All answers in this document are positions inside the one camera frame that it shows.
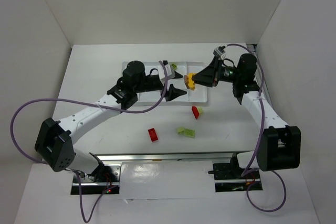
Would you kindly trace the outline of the orange yellow lego brick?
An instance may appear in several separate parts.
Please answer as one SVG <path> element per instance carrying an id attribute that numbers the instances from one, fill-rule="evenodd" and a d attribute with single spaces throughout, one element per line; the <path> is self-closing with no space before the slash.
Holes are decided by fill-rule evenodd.
<path id="1" fill-rule="evenodd" d="M 196 73 L 189 73 L 187 75 L 187 77 L 188 77 L 189 80 L 193 80 L 193 78 L 194 78 L 195 75 L 196 75 Z"/>

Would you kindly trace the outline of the orange lego piece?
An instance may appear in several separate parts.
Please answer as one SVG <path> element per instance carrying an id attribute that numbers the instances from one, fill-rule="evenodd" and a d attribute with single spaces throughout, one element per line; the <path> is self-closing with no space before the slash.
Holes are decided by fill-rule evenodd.
<path id="1" fill-rule="evenodd" d="M 194 80 L 189 80 L 187 75 L 184 76 L 184 83 L 185 83 L 187 89 L 195 90 L 195 81 Z"/>

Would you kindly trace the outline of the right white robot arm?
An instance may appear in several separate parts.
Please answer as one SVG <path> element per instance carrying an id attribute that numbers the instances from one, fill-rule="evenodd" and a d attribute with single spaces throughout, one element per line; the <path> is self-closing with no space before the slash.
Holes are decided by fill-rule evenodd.
<path id="1" fill-rule="evenodd" d="M 236 161 L 245 176 L 252 170 L 263 172 L 294 169 L 300 164 L 301 131 L 285 122 L 268 103 L 262 88 L 255 80 L 261 66 L 252 54 L 243 54 L 236 66 L 227 66 L 215 56 L 198 73 L 188 75 L 188 84 L 215 87 L 219 82 L 233 86 L 233 95 L 246 108 L 260 127 L 255 149 L 236 154 Z"/>

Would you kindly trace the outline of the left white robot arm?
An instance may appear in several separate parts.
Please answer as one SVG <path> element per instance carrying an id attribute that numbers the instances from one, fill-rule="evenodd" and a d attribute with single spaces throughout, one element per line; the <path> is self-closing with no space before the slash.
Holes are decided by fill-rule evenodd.
<path id="1" fill-rule="evenodd" d="M 48 118 L 41 124 L 35 143 L 35 151 L 54 172 L 69 169 L 99 180 L 110 170 L 93 153 L 83 153 L 74 144 L 86 133 L 107 119 L 120 115 L 138 101 L 138 94 L 159 91 L 161 98 L 172 101 L 186 95 L 185 90 L 169 84 L 175 78 L 175 71 L 167 61 L 156 69 L 157 74 L 146 74 L 145 65 L 140 61 L 127 64 L 122 76 L 94 106 L 61 120 Z"/>

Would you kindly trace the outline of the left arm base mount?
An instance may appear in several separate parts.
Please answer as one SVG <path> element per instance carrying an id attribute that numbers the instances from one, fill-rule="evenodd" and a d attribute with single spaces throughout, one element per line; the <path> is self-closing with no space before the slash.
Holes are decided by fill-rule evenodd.
<path id="1" fill-rule="evenodd" d="M 71 195 L 79 195 L 79 184 L 83 195 L 100 195 L 104 190 L 107 195 L 117 195 L 120 192 L 121 164 L 105 165 L 97 178 L 84 173 L 73 176 Z"/>

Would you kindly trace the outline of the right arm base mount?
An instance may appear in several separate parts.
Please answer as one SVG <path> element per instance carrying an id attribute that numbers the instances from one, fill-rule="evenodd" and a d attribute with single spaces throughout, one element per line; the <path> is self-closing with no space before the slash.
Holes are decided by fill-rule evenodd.
<path id="1" fill-rule="evenodd" d="M 243 171 L 238 165 L 237 157 L 233 156 L 229 162 L 214 163 L 208 174 L 214 178 L 216 193 L 246 191 L 248 187 L 252 191 L 263 190 L 259 172 L 251 172 L 242 177 Z"/>

